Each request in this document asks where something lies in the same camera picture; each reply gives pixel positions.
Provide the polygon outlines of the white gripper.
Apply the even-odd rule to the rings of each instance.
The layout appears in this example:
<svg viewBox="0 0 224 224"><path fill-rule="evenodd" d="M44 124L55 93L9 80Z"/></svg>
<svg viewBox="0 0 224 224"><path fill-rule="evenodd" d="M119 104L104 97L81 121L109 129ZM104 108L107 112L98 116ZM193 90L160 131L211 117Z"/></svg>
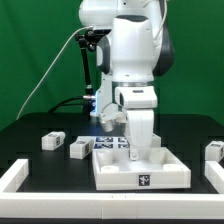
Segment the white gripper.
<svg viewBox="0 0 224 224"><path fill-rule="evenodd" d="M152 144L154 111L152 109L126 110L125 137L130 144L129 158L138 160L138 151Z"/></svg>

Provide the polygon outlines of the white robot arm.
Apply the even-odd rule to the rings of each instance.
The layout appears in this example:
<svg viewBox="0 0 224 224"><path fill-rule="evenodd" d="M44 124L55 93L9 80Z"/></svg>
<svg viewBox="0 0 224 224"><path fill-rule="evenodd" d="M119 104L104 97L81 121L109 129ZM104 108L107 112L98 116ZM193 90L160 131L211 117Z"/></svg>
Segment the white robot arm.
<svg viewBox="0 0 224 224"><path fill-rule="evenodd" d="M151 83L174 61L166 15L167 0L83 0L79 8L82 25L99 39L101 86L92 115L107 132L124 125L132 160L152 144L158 100Z"/></svg>

